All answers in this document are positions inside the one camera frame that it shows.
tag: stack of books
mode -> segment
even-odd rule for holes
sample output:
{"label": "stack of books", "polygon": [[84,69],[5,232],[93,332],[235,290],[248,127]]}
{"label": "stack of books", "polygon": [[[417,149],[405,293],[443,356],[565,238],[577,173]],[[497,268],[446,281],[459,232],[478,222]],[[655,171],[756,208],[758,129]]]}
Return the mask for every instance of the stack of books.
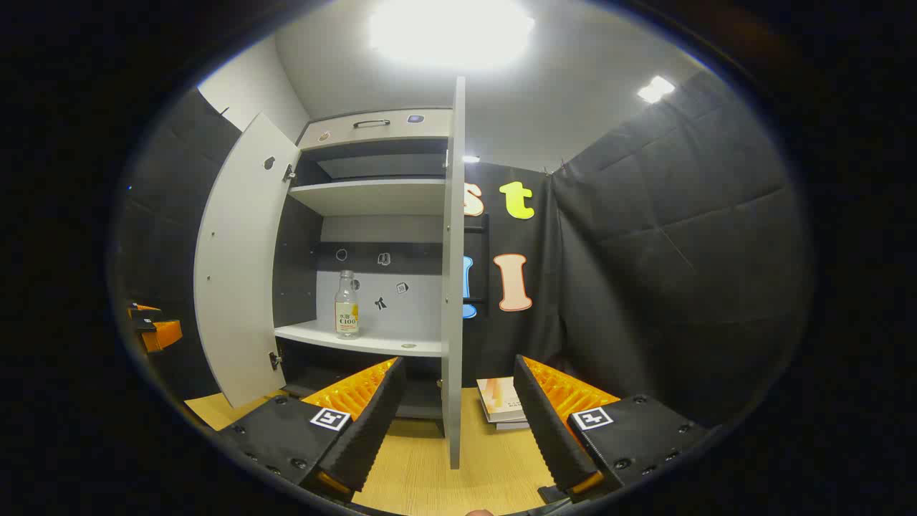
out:
{"label": "stack of books", "polygon": [[497,430],[528,428],[522,403],[513,388],[512,376],[479,379],[478,394],[481,395],[484,418],[496,425]]}

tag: open cabinet door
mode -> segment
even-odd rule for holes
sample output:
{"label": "open cabinet door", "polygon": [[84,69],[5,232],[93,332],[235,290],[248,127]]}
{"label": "open cabinet door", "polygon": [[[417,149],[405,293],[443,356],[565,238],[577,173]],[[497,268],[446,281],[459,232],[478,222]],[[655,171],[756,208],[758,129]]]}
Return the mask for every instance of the open cabinet door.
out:
{"label": "open cabinet door", "polygon": [[263,114],[239,137],[216,177],[194,253],[194,311],[207,363],[240,407],[286,385],[271,364],[274,244],[300,152]]}
{"label": "open cabinet door", "polygon": [[461,437],[461,333],[465,254],[465,78],[456,80],[446,165],[446,206],[443,216],[442,376],[443,427],[449,467],[459,469]]}

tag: ceiling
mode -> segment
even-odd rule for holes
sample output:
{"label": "ceiling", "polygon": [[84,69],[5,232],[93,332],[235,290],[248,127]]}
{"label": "ceiling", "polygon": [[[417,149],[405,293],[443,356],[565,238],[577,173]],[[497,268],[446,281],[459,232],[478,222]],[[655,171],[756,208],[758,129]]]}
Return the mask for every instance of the ceiling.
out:
{"label": "ceiling", "polygon": [[450,106],[461,74],[467,153],[489,163],[553,172],[646,107],[636,91],[654,75],[677,87],[701,67],[647,29],[578,0],[517,0],[535,26],[519,59],[499,70],[410,66],[369,46],[368,20],[380,3],[337,0],[277,32],[309,116]]}

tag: bottle label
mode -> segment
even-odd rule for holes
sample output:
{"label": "bottle label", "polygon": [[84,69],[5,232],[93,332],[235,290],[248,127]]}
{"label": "bottle label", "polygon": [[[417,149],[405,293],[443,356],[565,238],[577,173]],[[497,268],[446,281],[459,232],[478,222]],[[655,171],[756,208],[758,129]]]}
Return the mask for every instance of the bottle label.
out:
{"label": "bottle label", "polygon": [[338,333],[354,333],[359,329],[359,305],[335,303],[335,330]]}

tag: drawer handle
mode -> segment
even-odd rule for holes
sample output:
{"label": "drawer handle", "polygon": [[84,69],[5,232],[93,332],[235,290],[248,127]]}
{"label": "drawer handle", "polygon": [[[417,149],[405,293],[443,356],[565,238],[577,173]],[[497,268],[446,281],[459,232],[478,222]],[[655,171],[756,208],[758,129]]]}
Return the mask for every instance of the drawer handle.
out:
{"label": "drawer handle", "polygon": [[353,129],[359,128],[359,126],[362,124],[371,124],[373,122],[381,122],[383,125],[386,125],[386,126],[391,126],[392,124],[392,121],[386,118],[381,118],[379,120],[363,120],[362,122],[354,122]]}

